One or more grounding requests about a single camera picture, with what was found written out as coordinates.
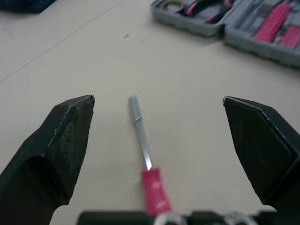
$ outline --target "pink handle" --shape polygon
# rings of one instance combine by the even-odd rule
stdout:
[[[165,192],[163,180],[158,167],[142,172],[146,190],[146,208],[151,216],[171,211],[169,198]]]

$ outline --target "white floor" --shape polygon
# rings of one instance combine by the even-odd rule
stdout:
[[[59,0],[40,15],[0,13],[0,171],[54,105],[96,98],[73,198],[51,225],[75,225],[88,209],[144,209],[135,93],[175,210],[270,209],[235,154],[222,98],[271,105],[300,132],[299,71],[158,24],[148,4]]]

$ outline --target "screwdriver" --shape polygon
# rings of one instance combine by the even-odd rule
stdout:
[[[145,186],[146,210],[151,216],[171,211],[169,198],[165,192],[159,167],[152,164],[149,146],[142,121],[142,113],[137,96],[129,98],[132,118],[138,133],[140,146],[145,159],[146,170],[142,171],[142,180]]]

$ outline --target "metal shaft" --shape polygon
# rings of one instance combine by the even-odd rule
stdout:
[[[142,121],[142,113],[141,113],[139,102],[138,102],[136,95],[135,95],[135,97],[129,98],[129,104],[130,104],[131,113],[133,116],[133,121],[135,123],[135,127],[136,127],[136,130],[138,133],[142,152],[144,155],[146,167],[147,167],[147,170],[150,170],[152,167],[152,161],[151,161],[147,137],[146,137],[146,133],[144,130],[143,121]]]

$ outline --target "textured gripping surface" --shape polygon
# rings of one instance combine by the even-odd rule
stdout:
[[[291,174],[298,170],[300,135],[269,106],[233,97],[223,104],[245,173],[262,203],[272,205],[299,180]]]
[[[71,198],[73,194],[83,163],[94,107],[92,97],[79,102],[77,100],[74,99],[74,105],[69,108],[61,130],[55,134],[47,154],[67,198]]]
[[[86,152],[95,99],[83,96],[55,106],[24,141],[0,176],[3,224],[48,225],[68,204]]]

